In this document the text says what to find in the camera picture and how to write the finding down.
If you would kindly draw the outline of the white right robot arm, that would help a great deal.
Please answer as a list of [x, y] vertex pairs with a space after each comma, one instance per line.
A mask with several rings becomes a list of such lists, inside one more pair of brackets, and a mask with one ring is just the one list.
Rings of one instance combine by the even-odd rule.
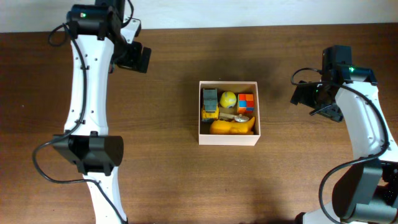
[[291, 102], [336, 122], [345, 121], [353, 161], [322, 178], [318, 210], [300, 213], [296, 223], [397, 223], [397, 143], [379, 104], [373, 71], [327, 65], [319, 82], [292, 82]]

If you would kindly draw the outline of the yellow ball toy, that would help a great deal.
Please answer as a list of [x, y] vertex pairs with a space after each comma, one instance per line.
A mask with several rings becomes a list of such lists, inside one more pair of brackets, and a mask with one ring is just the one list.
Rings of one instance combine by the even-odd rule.
[[237, 98], [232, 91], [225, 91], [221, 94], [220, 105], [223, 108], [233, 108], [236, 105]]

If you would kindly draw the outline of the pink cardboard box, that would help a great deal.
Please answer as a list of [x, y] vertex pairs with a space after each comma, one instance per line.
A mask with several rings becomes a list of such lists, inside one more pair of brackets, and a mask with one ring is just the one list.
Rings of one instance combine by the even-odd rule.
[[198, 143], [199, 145], [225, 145], [225, 146], [255, 146], [261, 137], [260, 110], [258, 100], [257, 82], [232, 82], [232, 81], [200, 81], [200, 105], [202, 91], [207, 88], [216, 88], [218, 91], [235, 91], [237, 93], [252, 93], [254, 95], [254, 127], [253, 134], [211, 134], [210, 124], [204, 123], [199, 118]]

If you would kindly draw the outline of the yellow grey toy truck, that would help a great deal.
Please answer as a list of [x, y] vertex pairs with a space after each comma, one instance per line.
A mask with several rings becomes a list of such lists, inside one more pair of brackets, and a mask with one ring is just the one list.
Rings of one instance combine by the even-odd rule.
[[203, 89], [202, 100], [201, 120], [205, 123], [217, 120], [220, 112], [217, 89]]

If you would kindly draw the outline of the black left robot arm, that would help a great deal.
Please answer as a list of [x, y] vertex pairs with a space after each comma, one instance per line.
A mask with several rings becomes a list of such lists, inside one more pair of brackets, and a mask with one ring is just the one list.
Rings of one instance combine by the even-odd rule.
[[83, 175], [96, 223], [127, 223], [118, 170], [124, 154], [121, 136], [109, 135], [106, 118], [108, 75], [115, 67], [146, 73], [151, 49], [134, 41], [141, 22], [125, 11], [131, 1], [75, 4], [63, 25], [73, 52], [70, 110], [64, 133], [52, 145]]

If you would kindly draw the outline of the orange rubber dolphin toy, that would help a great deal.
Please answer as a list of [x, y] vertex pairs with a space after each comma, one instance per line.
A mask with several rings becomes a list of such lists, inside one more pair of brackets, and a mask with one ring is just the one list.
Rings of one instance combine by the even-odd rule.
[[236, 122], [236, 121], [214, 121], [210, 126], [210, 134], [220, 134], [220, 135], [251, 135], [254, 132], [252, 128], [254, 127], [256, 118], [252, 117], [246, 122]]

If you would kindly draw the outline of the pig face rattle drum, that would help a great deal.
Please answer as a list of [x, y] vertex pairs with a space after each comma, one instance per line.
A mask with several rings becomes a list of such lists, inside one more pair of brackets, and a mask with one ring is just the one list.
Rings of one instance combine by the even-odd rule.
[[227, 113], [219, 113], [219, 117], [233, 119], [236, 122], [244, 123], [250, 120], [247, 116], [243, 116], [242, 114], [235, 115], [235, 114], [227, 114]]

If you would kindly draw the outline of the colourful puzzle cube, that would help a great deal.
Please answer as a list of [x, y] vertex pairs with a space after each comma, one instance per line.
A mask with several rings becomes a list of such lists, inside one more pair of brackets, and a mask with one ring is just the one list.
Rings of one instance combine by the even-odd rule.
[[237, 100], [237, 113], [238, 114], [252, 114], [255, 109], [254, 95], [240, 93]]

